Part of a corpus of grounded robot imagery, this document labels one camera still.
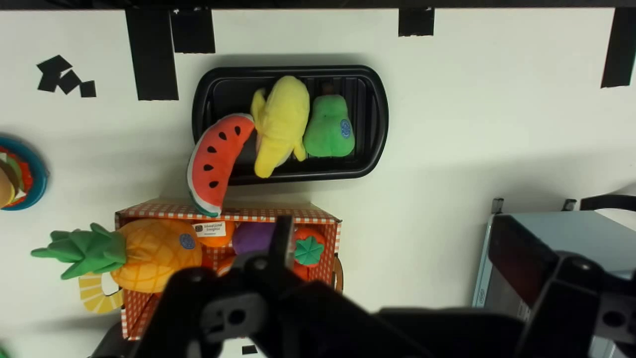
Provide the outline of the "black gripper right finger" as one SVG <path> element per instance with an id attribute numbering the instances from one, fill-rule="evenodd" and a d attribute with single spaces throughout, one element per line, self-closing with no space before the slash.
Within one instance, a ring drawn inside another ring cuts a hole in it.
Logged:
<path id="1" fill-rule="evenodd" d="M 591 337 L 636 358 L 636 280 L 581 256 L 562 256 L 534 299 L 514 358 L 589 358 Z"/>

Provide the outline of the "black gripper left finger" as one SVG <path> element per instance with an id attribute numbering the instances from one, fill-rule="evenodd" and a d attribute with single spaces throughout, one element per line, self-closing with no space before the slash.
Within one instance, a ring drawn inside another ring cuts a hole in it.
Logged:
<path id="1" fill-rule="evenodd" d="M 265 358 L 277 355 L 265 268 L 214 276 L 184 268 L 170 276 L 134 358 L 218 358 L 226 339 L 248 337 Z"/>

